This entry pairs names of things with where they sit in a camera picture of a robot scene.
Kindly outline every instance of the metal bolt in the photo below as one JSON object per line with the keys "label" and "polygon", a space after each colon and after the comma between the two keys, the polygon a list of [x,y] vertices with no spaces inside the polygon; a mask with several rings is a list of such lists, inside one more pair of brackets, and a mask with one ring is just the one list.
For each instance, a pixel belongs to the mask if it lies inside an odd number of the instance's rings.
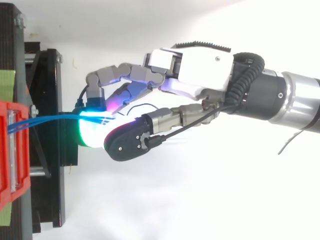
{"label": "metal bolt", "polygon": [[14,24],[19,27],[20,29],[25,28],[25,20],[24,15],[22,13],[18,14],[14,19]]}
{"label": "metal bolt", "polygon": [[58,55],[56,56],[56,62],[57,62],[58,64],[62,64],[62,63],[64,62],[64,57],[63,57],[61,54],[58,54]]}
{"label": "metal bolt", "polygon": [[35,118],[39,114],[39,110],[36,108],[35,105],[31,105],[30,106],[30,111],[29,112],[30,112],[30,116],[32,118]]}

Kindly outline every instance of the black metal frame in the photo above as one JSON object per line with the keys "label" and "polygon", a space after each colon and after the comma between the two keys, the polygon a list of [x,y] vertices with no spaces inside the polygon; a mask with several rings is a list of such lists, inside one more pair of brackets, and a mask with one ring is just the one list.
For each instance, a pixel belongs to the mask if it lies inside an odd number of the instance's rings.
{"label": "black metal frame", "polygon": [[[30,51],[32,42],[25,43]],[[32,65],[26,65],[26,82],[38,116],[62,114],[61,70],[56,49],[33,49]],[[61,227],[65,216],[64,166],[78,164],[78,145],[72,140],[68,120],[50,121],[30,131],[30,166],[42,166],[46,176],[31,177],[32,230],[40,233],[40,223]]]}
{"label": "black metal frame", "polygon": [[[24,31],[16,26],[21,12],[11,3],[0,3],[0,69],[15,71],[13,101],[27,105]],[[32,240],[31,192],[12,202],[11,224],[0,227],[1,240]]]}

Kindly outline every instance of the white backdrop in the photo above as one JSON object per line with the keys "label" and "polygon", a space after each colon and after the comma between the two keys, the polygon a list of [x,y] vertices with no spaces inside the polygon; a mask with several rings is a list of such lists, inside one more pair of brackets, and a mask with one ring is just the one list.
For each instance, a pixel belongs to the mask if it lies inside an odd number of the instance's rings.
{"label": "white backdrop", "polygon": [[[208,41],[253,52],[266,68],[320,78],[315,0],[16,0],[26,41],[63,54],[63,110],[86,74],[177,42]],[[107,89],[111,94],[114,89]],[[191,101],[161,92],[136,103]],[[150,112],[151,107],[133,114]],[[320,135],[221,114],[127,162],[79,148],[65,169],[66,223],[37,240],[320,239]]]}

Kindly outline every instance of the green tape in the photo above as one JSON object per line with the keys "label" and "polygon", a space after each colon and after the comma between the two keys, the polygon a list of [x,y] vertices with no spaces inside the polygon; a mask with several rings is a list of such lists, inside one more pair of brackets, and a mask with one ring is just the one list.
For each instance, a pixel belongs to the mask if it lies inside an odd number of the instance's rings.
{"label": "green tape", "polygon": [[0,100],[12,102],[14,99],[15,70],[0,70]]}
{"label": "green tape", "polygon": [[12,203],[8,203],[0,211],[0,226],[10,226]]}
{"label": "green tape", "polygon": [[[12,102],[14,99],[14,86],[15,86],[14,70],[0,70],[0,100]],[[8,203],[0,211],[0,226],[10,226],[11,222],[12,203]]]}

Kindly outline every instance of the blue wire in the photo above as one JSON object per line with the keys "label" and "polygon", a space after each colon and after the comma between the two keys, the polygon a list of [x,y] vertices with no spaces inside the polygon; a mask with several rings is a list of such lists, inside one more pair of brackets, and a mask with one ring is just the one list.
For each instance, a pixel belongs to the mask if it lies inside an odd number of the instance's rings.
{"label": "blue wire", "polygon": [[[14,130],[8,131],[8,134],[14,134],[14,133],[16,133],[18,131],[21,131],[21,130],[24,130],[24,129],[28,129],[28,128],[31,128],[31,127],[34,127],[36,125],[43,124],[43,123],[46,123],[46,122],[49,122],[49,121],[51,121],[51,120],[47,119],[47,120],[42,120],[42,121],[35,122],[33,124],[29,124],[27,126],[19,127],[19,128],[14,129]],[[102,122],[97,122],[97,121],[94,121],[93,119],[85,120],[85,121],[93,122],[93,123],[96,123],[96,124],[102,124]]]}
{"label": "blue wire", "polygon": [[40,117],[31,118],[31,119],[27,119],[27,120],[13,123],[8,126],[8,129],[11,130],[11,129],[14,129],[14,128],[17,128],[17,127],[20,127],[20,126],[23,126],[26,124],[40,122],[42,120],[51,121],[51,120],[58,120],[58,119],[78,119],[78,120],[89,120],[89,121],[90,120],[97,120],[97,121],[99,121],[99,123],[102,123],[105,119],[114,120],[114,118],[111,118],[111,117],[79,116],[79,115],[75,115],[75,114],[56,115],[56,116],[40,116]]}
{"label": "blue wire", "polygon": [[18,131],[34,127],[38,124],[42,124],[48,121],[53,120],[59,120],[59,119],[76,119],[76,120],[85,120],[97,124],[104,124],[108,123],[109,121],[105,121],[105,119],[108,120],[114,120],[114,118],[111,117],[94,117],[94,116],[79,116],[75,114],[66,114],[66,115],[56,115],[56,116],[40,116],[32,119],[23,120],[20,122],[13,123],[8,126],[8,134],[13,134]]}

